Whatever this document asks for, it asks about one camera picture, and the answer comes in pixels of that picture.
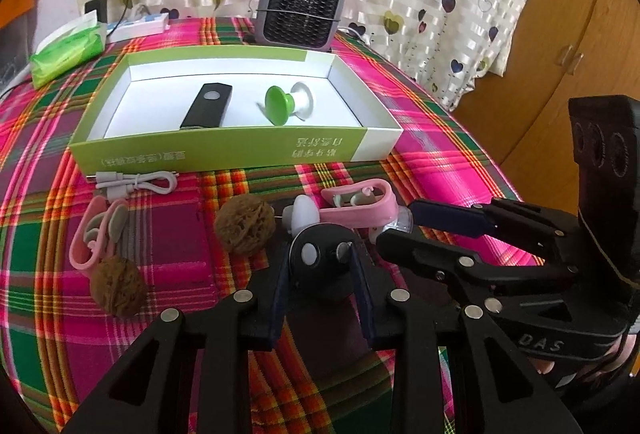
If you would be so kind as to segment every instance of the wooden wardrobe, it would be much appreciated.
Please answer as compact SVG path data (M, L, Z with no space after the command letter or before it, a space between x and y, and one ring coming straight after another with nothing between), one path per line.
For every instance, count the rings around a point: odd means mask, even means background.
M476 80L454 117L525 201L575 213L567 103L598 94L640 99L638 0L529 0L504 77Z

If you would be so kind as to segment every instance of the green tissue package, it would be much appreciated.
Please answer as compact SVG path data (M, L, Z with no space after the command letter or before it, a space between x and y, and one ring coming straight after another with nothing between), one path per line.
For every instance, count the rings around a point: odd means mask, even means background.
M106 27L98 24L50 43L30 58L33 86L40 88L76 65L102 54Z

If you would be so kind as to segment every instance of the plaid tablecloth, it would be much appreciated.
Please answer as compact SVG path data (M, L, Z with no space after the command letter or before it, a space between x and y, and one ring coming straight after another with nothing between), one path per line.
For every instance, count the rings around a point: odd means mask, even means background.
M218 208L236 194L267 200L318 195L324 187L385 178L408 203L417 197L457 205L515 197L478 144L418 86L378 55L338 36L337 53L382 100L405 132L383 162L328 163L180 175L170 195L135 192L124 254L150 287L132 320L106 316L74 272L68 247L94 187L67 143L101 80L128 52L173 46L242 44L245 19L175 21L163 35L117 44L98 60L35 91L26 83L0 105L0 356L15 388L39 420L60 430L127 346L163 309L215 305L241 289L263 255L230 257L212 232ZM529 264L495 240L470 240L424 229L430 237L472 247L486 261ZM394 273L408 284L402 273ZM446 353L446 426L452 401ZM257 433L386 433L394 353L372 353L353 302L312 305L287 316L273 353L250 357Z

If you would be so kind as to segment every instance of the space heater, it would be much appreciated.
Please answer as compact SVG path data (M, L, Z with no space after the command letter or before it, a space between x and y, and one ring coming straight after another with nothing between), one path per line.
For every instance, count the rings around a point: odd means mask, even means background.
M260 0L255 41L267 46L328 51L344 0Z

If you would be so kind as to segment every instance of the green box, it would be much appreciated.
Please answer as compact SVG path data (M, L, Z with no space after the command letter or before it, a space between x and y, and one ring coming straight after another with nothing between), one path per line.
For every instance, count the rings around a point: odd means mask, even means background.
M274 127L260 100L305 81L306 122ZM222 127L179 130L204 83L233 86ZM334 54L260 46L195 46L128 54L105 77L70 141L82 173L176 172L381 160L402 128Z

